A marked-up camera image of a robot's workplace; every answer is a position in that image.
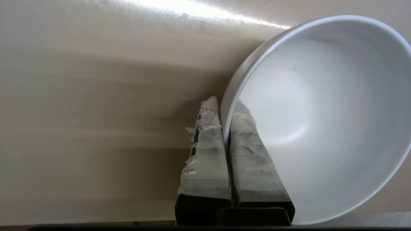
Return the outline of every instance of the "countertop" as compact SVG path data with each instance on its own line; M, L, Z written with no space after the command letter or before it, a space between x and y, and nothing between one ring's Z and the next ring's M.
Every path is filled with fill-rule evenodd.
M200 103L307 20L411 1L0 1L0 226L173 220ZM355 212L411 211L411 157Z

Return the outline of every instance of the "bowl rim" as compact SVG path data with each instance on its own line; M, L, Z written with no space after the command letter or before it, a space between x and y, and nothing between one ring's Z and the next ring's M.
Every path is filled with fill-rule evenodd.
M248 80L254 73L254 71L259 67L259 65L271 54L273 53L280 45L285 43L287 40L295 37L296 35L300 34L303 31L306 31L310 28L323 25L326 23L333 23L337 21L351 21L351 22L361 22L371 26L374 26L382 31L388 33L392 38L394 38L402 48L407 52L408 56L411 59L411 46L408 42L400 35L396 30L392 27L388 26L387 24L378 21L373 18L365 17L365 16L358 16L358 15L336 15L336 16L327 16L323 18L314 19L311 21L307 21L305 23L296 25L290 29L283 31L280 34L277 34L270 40L264 42L261 46L259 46L253 53L251 53L244 62L240 65L237 71L234 73L233 77L231 78L226 91L224 93L221 107L220 107L220 119L222 123L222 130L223 130L223 140L224 145L226 147L226 151L228 150L228 141L229 141L229 132L230 132L230 124L231 119L233 116L233 112L235 106L238 102L238 99L241 95L242 90L244 89L245 85L247 84ZM387 182L394 176L394 174L398 171L402 163L404 162L405 158L407 157L408 153L411 150L411 140L409 142L408 148L406 152L403 154L402 159L395 167L394 171L389 175L387 179L366 199L361 201L360 203L356 204L352 208L335 214L331 217L327 217L324 219L320 219L317 221L312 222L293 222L296 225L307 225L307 224L317 224L321 222L325 222L337 217L340 217L346 213L351 212L352 210L356 209L366 201L368 201L371 197L373 197L381 188L383 188Z

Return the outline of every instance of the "white bowl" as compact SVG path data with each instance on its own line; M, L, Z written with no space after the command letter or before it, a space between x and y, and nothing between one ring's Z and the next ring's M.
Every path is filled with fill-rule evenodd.
M239 98L296 207L293 224L327 221L371 198L410 150L411 48L371 18L309 21L238 68L221 103L225 144Z

